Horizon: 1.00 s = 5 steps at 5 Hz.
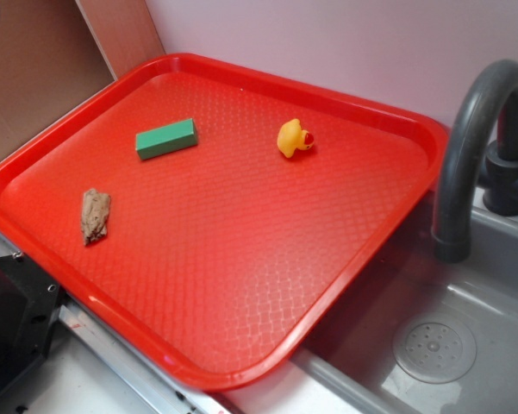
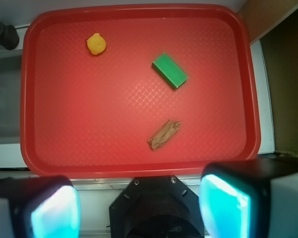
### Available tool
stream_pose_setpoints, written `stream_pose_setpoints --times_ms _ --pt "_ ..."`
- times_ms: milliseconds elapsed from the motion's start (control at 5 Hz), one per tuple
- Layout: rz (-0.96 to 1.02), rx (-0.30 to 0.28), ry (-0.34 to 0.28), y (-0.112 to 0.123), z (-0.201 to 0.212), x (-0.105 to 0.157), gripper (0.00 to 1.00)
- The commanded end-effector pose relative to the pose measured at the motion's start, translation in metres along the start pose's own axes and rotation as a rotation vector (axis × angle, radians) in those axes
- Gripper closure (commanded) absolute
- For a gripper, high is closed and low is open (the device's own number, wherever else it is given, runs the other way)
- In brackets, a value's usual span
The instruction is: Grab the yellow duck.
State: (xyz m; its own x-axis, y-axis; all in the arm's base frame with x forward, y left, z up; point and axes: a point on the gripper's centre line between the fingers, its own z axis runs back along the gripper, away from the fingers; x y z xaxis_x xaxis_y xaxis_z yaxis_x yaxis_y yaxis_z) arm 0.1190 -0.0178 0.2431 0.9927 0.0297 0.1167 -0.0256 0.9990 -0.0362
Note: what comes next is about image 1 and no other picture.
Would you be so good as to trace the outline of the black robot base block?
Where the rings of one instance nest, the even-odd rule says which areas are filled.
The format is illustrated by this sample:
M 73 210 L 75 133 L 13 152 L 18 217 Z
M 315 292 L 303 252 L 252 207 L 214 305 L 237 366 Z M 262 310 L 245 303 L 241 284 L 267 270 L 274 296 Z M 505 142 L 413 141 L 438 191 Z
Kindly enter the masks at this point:
M 47 358 L 63 296 L 29 257 L 0 257 L 0 398 Z

